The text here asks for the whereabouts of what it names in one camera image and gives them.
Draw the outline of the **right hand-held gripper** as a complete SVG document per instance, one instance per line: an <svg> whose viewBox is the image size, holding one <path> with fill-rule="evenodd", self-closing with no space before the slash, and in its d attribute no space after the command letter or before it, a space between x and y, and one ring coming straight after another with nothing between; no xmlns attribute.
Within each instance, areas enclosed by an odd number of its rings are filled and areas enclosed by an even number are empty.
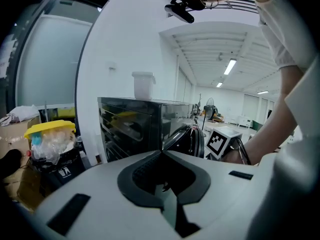
<svg viewBox="0 0 320 240"><path fill-rule="evenodd" d="M206 156L212 161L219 161L229 149L239 147L238 140L242 139L242 133L228 126L213 128L210 131L209 138L205 143L205 148L209 151Z"/></svg>

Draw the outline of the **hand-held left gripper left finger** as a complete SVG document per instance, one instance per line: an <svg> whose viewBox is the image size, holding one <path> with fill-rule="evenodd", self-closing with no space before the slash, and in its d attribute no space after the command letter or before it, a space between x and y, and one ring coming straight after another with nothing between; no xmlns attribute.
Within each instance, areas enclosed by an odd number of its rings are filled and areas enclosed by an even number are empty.
<svg viewBox="0 0 320 240"><path fill-rule="evenodd" d="M164 201L156 195L159 185L170 182L177 160L168 151L149 151L134 155L117 176L122 195L138 207L163 209Z"/></svg>

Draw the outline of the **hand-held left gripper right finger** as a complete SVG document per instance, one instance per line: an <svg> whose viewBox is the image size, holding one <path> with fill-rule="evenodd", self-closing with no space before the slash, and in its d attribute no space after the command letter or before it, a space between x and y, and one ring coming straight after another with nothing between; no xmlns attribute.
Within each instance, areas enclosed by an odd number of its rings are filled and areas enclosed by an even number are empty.
<svg viewBox="0 0 320 240"><path fill-rule="evenodd" d="M210 175L201 167L180 157L175 151L163 151L162 155L171 159L169 163L169 185L177 194L177 201L182 206L200 202L211 185Z"/></svg>

